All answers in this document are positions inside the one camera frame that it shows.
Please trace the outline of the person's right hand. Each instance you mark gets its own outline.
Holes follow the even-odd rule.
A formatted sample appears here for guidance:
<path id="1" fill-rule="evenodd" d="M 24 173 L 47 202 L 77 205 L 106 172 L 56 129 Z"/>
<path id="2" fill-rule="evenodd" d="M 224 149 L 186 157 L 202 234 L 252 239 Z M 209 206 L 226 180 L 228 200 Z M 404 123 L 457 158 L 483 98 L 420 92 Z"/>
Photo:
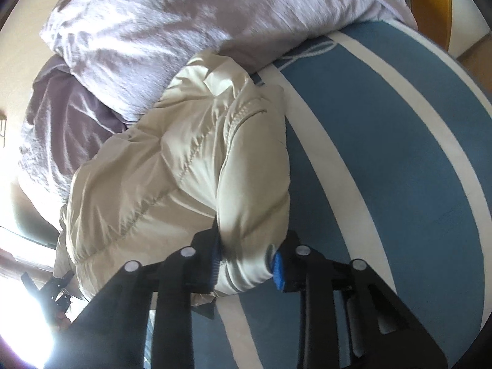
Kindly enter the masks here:
<path id="1" fill-rule="evenodd" d="M 57 332 L 67 330 L 72 324 L 72 321 L 67 317 L 66 313 L 60 311 L 56 315 L 54 330 Z"/>

